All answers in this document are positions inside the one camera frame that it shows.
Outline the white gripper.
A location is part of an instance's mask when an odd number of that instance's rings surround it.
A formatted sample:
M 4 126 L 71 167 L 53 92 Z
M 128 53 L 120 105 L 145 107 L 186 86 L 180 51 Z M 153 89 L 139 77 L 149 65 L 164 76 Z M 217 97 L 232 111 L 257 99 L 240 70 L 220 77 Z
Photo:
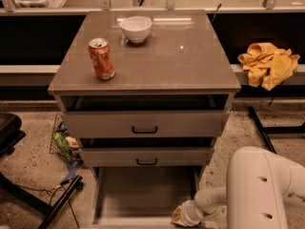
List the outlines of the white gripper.
M 187 200 L 177 206 L 172 213 L 172 223 L 183 226 L 196 226 L 203 218 L 203 212 L 198 209 L 193 200 Z

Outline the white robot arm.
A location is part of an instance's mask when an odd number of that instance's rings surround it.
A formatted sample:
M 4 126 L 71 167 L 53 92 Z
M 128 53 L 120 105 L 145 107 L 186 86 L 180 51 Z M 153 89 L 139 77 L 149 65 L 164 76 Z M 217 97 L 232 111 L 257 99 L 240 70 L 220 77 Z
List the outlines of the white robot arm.
M 224 187 L 196 192 L 172 214 L 172 223 L 192 227 L 227 219 L 227 229 L 289 229 L 287 204 L 305 204 L 305 167 L 265 149 L 243 147 L 231 158 Z

